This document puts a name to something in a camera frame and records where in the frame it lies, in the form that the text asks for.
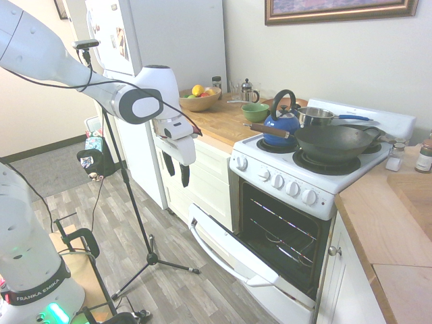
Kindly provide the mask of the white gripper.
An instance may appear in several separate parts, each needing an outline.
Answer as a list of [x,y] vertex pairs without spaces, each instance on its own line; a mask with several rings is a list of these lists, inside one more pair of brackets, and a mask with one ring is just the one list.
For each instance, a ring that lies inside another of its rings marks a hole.
[[193,128],[182,115],[169,119],[153,119],[155,144],[163,151],[163,160],[170,176],[175,175],[172,157],[180,162],[182,185],[190,181],[190,167],[196,161]]

